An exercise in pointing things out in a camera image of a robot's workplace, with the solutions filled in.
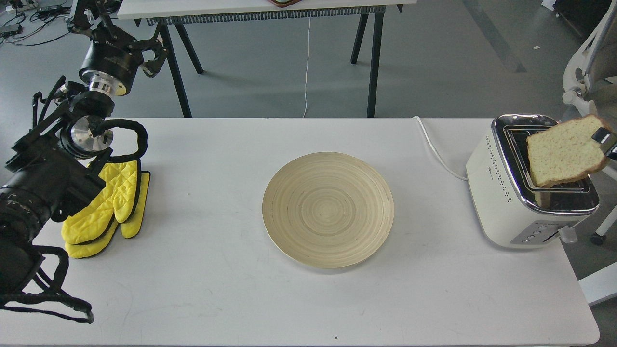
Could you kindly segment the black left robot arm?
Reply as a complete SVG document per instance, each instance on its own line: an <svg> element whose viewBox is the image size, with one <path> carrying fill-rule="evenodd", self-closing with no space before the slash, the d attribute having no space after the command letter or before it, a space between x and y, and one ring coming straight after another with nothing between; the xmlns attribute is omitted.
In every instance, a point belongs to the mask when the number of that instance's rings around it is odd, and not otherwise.
<svg viewBox="0 0 617 347"><path fill-rule="evenodd" d="M130 92L139 69L151 78L160 72L168 49L161 26L138 40L113 24L104 0L75 0L67 28L90 38L81 82L61 76L48 96L33 95L32 127L6 163L13 177L1 187L1 309L37 313L35 305L57 302L84 318L46 314L90 324L90 303L62 290L67 252L33 240L46 222L63 222L101 193L104 165L145 155L145 127L110 115L114 97Z"/></svg>

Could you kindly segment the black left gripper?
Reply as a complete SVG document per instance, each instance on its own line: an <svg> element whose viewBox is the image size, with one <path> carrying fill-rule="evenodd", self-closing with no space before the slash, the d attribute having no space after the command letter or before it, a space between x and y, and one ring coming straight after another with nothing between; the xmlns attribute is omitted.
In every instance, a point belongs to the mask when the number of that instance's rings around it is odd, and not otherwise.
<svg viewBox="0 0 617 347"><path fill-rule="evenodd" d="M135 43L135 38L113 26L107 3L107 0L74 0L67 29L69 33L91 39L79 70L81 80L90 83L97 75L112 77L117 81L115 94L125 96L132 90L139 67L150 78L159 74L168 49L161 38L150 38L137 41L136 51L132 50L130 45ZM152 52L152 59L144 58L144 52Z"/></svg>

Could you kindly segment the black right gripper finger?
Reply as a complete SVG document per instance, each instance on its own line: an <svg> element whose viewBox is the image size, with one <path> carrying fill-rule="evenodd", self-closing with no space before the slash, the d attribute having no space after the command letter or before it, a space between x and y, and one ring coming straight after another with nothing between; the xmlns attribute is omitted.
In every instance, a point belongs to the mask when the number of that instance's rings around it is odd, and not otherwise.
<svg viewBox="0 0 617 347"><path fill-rule="evenodd" d="M598 128L592 136L599 144L600 151L610 160L617 160L617 136L608 128Z"/></svg>

